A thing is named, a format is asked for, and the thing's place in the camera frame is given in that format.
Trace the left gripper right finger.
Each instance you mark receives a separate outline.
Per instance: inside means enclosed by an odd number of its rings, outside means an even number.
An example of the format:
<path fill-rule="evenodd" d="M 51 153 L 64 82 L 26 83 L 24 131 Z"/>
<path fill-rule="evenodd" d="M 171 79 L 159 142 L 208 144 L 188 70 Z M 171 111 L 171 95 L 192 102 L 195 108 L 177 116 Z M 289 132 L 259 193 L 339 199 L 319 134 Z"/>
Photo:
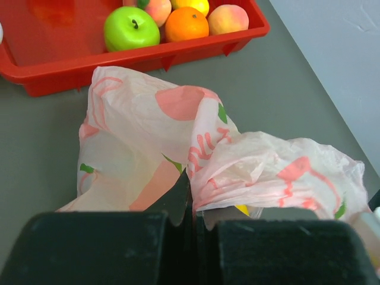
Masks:
<path fill-rule="evenodd" d="M 235 208 L 195 215 L 201 284 L 378 284 L 358 234 L 334 220 L 254 220 Z"/>

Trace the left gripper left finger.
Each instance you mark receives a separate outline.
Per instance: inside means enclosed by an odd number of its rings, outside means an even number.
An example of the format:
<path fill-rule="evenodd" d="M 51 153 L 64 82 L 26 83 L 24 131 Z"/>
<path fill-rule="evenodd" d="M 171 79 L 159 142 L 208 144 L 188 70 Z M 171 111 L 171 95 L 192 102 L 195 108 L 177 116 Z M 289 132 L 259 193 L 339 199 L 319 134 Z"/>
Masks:
<path fill-rule="evenodd" d="M 189 179 L 142 212 L 34 216 L 1 272 L 2 284 L 191 284 Z"/>

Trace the yellow banana bunch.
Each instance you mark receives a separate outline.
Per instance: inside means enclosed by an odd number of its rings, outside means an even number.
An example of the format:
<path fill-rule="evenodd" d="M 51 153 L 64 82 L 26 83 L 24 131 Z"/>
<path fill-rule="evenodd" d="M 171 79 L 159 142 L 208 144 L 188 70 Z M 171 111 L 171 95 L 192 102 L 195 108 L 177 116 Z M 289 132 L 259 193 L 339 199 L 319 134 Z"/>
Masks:
<path fill-rule="evenodd" d="M 263 211 L 263 208 L 253 207 L 249 205 L 236 205 L 235 207 L 251 219 L 260 218 Z"/>

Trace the pink plastic bag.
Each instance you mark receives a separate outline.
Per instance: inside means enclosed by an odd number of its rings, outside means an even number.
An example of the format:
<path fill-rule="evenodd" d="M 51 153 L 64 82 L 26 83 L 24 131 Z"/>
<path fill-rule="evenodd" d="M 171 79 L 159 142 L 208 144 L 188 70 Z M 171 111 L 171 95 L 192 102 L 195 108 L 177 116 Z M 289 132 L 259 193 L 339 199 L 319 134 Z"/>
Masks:
<path fill-rule="evenodd" d="M 238 131 L 218 95 L 110 66 L 94 70 L 80 126 L 77 197 L 63 211 L 140 211 L 184 174 L 193 209 L 368 211 L 364 164 L 309 138 Z"/>

